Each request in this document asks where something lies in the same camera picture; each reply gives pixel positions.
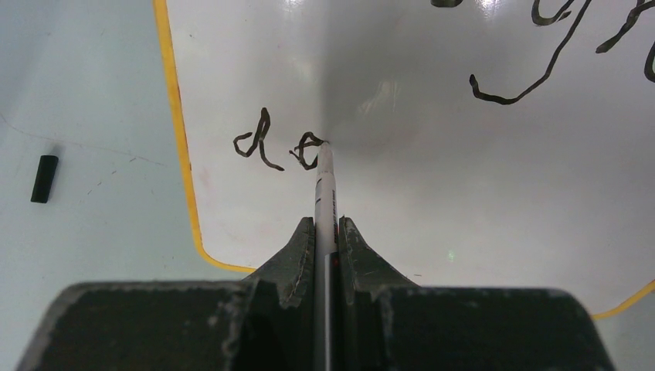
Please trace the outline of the yellow framed whiteboard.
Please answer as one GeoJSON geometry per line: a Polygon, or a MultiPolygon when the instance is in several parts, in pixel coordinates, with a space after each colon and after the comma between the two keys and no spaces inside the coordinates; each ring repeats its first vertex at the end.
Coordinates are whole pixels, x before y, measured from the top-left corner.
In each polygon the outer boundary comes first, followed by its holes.
{"type": "Polygon", "coordinates": [[[652,1],[156,1],[195,250],[250,272],[314,212],[422,285],[654,291],[652,1]]]}

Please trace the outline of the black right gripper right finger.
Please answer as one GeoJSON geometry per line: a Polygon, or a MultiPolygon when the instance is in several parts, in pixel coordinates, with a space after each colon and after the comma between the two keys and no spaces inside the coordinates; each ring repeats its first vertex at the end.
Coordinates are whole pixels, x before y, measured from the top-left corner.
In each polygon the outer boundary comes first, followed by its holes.
{"type": "Polygon", "coordinates": [[[583,306],[554,288],[423,287],[340,219],[343,370],[611,370],[583,306]]]}

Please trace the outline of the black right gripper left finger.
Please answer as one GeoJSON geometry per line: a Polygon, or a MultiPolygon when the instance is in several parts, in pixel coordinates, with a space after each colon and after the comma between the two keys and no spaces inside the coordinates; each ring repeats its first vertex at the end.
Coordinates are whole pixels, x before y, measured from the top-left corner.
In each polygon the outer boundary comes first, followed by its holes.
{"type": "Polygon", "coordinates": [[[83,282],[59,293],[23,370],[310,370],[314,222],[239,281],[83,282]]]}

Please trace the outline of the white whiteboard marker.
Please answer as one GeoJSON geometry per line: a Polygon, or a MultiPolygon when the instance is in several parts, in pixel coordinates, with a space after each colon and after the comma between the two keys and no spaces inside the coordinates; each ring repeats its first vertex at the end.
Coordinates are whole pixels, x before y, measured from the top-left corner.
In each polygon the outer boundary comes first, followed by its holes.
{"type": "Polygon", "coordinates": [[[317,181],[314,205],[314,368],[333,366],[334,258],[338,255],[338,221],[334,157],[325,142],[317,154],[317,181]]]}

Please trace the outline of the black marker cap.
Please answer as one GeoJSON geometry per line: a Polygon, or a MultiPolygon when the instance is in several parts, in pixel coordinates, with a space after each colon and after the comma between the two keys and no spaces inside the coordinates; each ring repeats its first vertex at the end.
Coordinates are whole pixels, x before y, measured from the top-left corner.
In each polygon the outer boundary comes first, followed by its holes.
{"type": "Polygon", "coordinates": [[[42,155],[32,189],[32,203],[48,203],[53,187],[59,158],[56,155],[42,155]]]}

